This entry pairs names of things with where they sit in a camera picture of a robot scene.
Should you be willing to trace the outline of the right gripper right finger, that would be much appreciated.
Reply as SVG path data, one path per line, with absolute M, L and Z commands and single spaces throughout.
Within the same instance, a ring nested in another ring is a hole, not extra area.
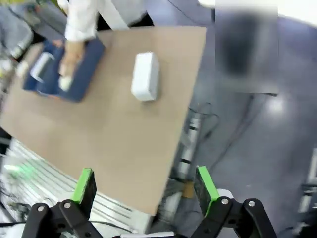
M 240 203 L 220 196 L 206 166 L 197 166 L 195 173 L 194 190 L 204 218 L 191 238 L 217 238 L 222 228 L 232 228 L 238 238 L 275 238 L 274 228 L 258 199 Z

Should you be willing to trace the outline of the aluminium profile robot base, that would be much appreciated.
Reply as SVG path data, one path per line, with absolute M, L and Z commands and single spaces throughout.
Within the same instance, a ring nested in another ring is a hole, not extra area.
M 43 202 L 49 206 L 70 198 L 77 180 L 57 169 L 16 139 L 3 156 L 0 169 L 3 189 L 0 201 L 10 215 L 19 220 L 20 215 L 12 204 L 23 203 L 32 206 Z M 101 225 L 109 222 L 132 232 L 145 233 L 151 223 L 151 216 L 129 208 L 104 194 L 96 194 L 90 220 Z

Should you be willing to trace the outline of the blurred dark background figure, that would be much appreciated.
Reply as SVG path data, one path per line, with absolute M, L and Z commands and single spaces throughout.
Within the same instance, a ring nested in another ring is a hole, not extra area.
M 215 75 L 221 86 L 277 96 L 275 0 L 216 0 L 215 14 Z

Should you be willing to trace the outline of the brown cardboard piece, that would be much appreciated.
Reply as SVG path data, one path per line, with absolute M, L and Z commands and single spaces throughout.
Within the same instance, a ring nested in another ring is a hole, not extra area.
M 192 199 L 194 197 L 195 190 L 194 190 L 194 182 L 193 181 L 187 181 L 184 184 L 182 197 Z

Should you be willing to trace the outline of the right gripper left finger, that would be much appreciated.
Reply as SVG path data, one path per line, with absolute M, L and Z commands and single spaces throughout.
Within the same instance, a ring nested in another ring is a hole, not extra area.
M 60 238 L 63 232 L 76 238 L 103 238 L 89 221 L 96 193 L 94 171 L 84 168 L 71 199 L 53 207 L 45 203 L 31 207 L 22 238 Z

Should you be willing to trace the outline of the white plush keychain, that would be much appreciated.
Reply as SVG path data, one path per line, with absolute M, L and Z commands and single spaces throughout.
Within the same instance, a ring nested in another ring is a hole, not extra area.
M 72 77 L 70 76 L 60 76 L 58 80 L 58 86 L 63 91 L 68 91 L 72 84 Z

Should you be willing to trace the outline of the person's right hand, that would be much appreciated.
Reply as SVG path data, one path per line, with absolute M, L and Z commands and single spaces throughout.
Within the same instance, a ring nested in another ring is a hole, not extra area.
M 59 74 L 63 77 L 73 77 L 76 67 L 82 59 L 85 51 L 84 41 L 65 42 L 65 51 L 60 62 Z

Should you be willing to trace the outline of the white digital clock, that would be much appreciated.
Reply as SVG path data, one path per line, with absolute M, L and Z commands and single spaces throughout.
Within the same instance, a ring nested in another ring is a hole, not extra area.
M 142 102 L 155 101 L 159 90 L 159 61 L 154 52 L 136 54 L 131 93 Z
M 42 52 L 30 70 L 30 75 L 38 82 L 43 82 L 44 74 L 53 61 L 54 56 L 51 53 Z

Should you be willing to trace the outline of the metal table leg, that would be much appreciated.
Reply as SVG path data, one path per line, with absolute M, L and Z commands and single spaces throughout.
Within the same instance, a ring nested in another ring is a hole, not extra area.
M 181 144 L 183 145 L 182 154 L 178 166 L 178 174 L 181 179 L 186 179 L 199 140 L 202 116 L 199 113 L 193 113 L 189 120 L 187 132 L 182 132 Z

